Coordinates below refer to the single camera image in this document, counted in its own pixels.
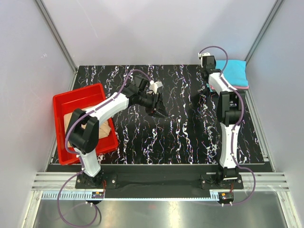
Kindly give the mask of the turquoise t shirt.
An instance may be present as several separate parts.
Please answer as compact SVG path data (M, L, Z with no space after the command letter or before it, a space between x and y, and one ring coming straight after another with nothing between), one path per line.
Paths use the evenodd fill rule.
M223 74L232 86L249 86L246 77L246 61L228 60Z

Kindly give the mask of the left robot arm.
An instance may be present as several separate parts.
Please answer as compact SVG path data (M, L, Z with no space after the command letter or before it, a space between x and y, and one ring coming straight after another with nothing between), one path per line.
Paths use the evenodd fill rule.
M163 104L162 82L134 76L132 82L124 82L122 87L105 101L87 109L72 112L67 131L67 151L75 154L81 163L81 173L86 183L98 188L103 181L103 171L98 162L96 148L99 141L99 128L108 119L130 106L140 105L152 117L168 117Z

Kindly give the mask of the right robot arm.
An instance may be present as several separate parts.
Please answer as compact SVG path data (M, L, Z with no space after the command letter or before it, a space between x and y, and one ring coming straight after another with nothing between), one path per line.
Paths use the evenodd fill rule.
M210 187L234 190L242 189L243 182L237 163L238 132L244 116L244 93L238 93L216 68L215 57L210 53L199 54L200 64L208 84L218 95L217 120L222 132L221 154L218 170L210 177Z

